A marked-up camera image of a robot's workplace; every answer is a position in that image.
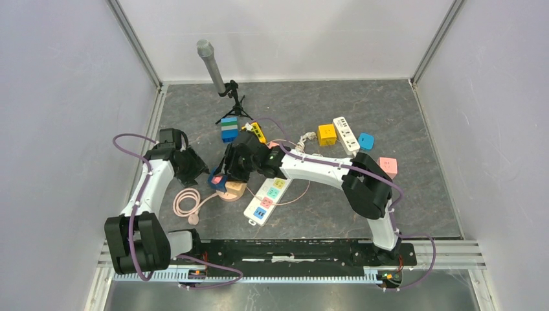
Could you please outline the wooden tan cube adapter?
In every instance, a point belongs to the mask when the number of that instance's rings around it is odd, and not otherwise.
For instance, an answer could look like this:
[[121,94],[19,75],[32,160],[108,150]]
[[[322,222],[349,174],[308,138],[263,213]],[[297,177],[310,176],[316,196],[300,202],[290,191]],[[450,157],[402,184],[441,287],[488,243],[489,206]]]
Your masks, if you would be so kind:
[[242,196],[247,188],[247,184],[240,181],[227,181],[225,184],[227,193],[234,196]]

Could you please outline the blue cube adapter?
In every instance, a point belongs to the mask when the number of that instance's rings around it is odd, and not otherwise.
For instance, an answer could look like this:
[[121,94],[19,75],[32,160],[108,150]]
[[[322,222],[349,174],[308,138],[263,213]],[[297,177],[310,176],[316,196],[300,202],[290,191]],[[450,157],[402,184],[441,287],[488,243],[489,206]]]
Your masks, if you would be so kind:
[[211,189],[214,189],[215,191],[219,191],[221,193],[225,193],[227,191],[227,188],[226,188],[227,176],[225,174],[222,174],[217,170],[212,171],[209,174],[207,181]]

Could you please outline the large white power strip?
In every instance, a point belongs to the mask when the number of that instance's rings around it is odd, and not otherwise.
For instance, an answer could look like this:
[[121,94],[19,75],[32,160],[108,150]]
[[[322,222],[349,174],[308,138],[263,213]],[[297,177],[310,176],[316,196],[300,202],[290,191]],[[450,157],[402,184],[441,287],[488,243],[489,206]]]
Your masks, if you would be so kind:
[[292,181],[292,179],[267,178],[243,212],[248,223],[264,226]]

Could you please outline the pink round socket with cable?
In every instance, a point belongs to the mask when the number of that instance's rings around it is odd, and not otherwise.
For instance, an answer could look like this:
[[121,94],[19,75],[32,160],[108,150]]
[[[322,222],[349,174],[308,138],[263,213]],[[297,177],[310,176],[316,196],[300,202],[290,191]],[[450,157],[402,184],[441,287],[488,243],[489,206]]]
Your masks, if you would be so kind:
[[[210,196],[202,198],[200,192],[197,189],[189,187],[181,190],[176,194],[172,203],[172,211],[176,216],[186,218],[187,222],[190,225],[197,225],[199,223],[199,212],[204,204],[206,204],[206,202],[208,202],[209,200],[213,198],[219,198],[224,202],[235,202],[239,200],[242,196],[234,196],[227,192],[221,193],[219,191],[215,191],[215,193],[211,194]],[[181,207],[181,204],[185,200],[192,200],[194,202],[193,207],[191,207],[189,210],[184,210]]]

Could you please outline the yellow cube socket adapter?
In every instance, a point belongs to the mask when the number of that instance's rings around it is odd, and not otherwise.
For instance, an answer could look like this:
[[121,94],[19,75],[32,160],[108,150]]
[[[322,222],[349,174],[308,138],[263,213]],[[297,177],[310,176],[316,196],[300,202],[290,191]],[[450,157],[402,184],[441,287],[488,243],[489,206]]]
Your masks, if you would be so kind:
[[332,146],[337,142],[337,132],[333,124],[322,124],[317,128],[317,139],[320,146]]

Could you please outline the small white USB power strip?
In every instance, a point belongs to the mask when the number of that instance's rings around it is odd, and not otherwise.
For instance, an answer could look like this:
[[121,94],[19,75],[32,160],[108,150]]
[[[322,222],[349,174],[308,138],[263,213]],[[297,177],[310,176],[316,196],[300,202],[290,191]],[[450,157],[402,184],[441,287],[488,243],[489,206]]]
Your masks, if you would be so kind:
[[360,150],[356,136],[352,132],[350,125],[344,117],[333,119],[333,125],[337,132],[337,139],[342,144],[344,151],[348,156],[356,156]]

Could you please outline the blue plug adapter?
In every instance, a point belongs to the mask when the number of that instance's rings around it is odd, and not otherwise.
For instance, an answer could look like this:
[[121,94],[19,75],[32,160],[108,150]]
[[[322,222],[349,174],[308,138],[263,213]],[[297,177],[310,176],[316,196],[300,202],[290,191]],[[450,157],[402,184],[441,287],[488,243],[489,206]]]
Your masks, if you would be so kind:
[[357,139],[361,150],[371,151],[374,147],[375,138],[369,133],[361,133]]

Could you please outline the pink cube socket adapter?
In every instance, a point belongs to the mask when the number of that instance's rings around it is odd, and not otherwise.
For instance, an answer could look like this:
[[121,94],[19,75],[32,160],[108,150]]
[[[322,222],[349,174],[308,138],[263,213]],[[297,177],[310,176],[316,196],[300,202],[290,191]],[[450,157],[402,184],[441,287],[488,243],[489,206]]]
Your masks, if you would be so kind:
[[377,164],[385,172],[385,174],[390,178],[394,179],[398,174],[398,161],[395,158],[391,157],[379,157]]

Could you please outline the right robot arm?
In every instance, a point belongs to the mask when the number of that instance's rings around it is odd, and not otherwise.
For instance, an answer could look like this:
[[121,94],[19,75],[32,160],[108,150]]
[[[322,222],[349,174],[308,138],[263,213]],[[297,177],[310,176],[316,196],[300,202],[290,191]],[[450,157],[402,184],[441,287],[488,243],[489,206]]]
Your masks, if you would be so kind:
[[267,178],[303,179],[343,191],[354,213],[366,218],[372,232],[374,257],[382,264],[400,255],[401,237],[390,210],[397,189],[392,178],[366,153],[353,158],[328,158],[299,152],[283,144],[267,146],[242,131],[225,149],[216,172],[231,181],[248,182],[251,173]]

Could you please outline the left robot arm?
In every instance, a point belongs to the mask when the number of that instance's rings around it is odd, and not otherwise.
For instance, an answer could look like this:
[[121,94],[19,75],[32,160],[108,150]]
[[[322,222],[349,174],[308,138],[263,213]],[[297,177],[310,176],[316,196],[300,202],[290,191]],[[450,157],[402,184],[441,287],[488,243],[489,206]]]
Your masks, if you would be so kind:
[[157,139],[145,137],[153,146],[144,155],[118,144],[123,136],[116,135],[113,145],[141,161],[141,175],[125,208],[106,220],[104,233],[115,272],[135,273],[149,281],[154,272],[169,266],[172,257],[168,236],[157,217],[167,187],[173,179],[185,187],[194,186],[197,177],[209,169],[182,130],[168,128]]

